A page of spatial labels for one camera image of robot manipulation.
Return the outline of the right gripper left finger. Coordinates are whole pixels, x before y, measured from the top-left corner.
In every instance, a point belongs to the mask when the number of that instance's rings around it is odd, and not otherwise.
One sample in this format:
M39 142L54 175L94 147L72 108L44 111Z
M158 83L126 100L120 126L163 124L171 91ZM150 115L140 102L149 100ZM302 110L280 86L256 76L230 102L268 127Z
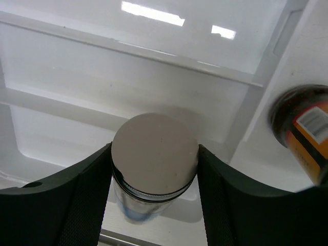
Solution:
M111 145L43 179L1 190L1 245L97 245Z

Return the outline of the red-lidded sauce jar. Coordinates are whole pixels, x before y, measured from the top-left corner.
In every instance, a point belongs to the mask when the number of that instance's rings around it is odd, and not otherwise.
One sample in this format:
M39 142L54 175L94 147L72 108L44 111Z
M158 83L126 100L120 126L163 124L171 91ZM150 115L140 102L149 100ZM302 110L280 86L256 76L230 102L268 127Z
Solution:
M327 86L293 87L272 104L269 123L313 184L327 184Z

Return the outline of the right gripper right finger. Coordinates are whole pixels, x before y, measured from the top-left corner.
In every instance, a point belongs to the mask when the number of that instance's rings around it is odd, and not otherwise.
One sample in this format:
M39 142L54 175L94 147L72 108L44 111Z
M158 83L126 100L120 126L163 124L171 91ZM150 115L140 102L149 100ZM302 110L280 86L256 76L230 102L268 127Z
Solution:
M327 245L327 185L288 192L258 182L199 146L208 245Z

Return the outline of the silver-lidded shaker jar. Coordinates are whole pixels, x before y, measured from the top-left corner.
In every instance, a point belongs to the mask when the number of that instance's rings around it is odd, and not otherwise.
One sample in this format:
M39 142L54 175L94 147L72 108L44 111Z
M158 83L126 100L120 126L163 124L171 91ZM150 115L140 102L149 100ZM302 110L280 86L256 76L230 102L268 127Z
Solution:
M125 122L111 143L117 205L125 220L140 224L166 210L192 184L199 145L178 120L159 113Z

